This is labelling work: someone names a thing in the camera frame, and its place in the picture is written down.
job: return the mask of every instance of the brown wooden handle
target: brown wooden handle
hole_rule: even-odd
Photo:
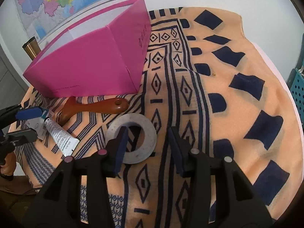
[[[75,97],[69,97],[66,101],[61,115],[59,125],[63,126],[66,122],[78,112],[96,112],[105,114],[119,114],[127,110],[129,102],[120,97],[102,100],[92,104],[79,104]]]

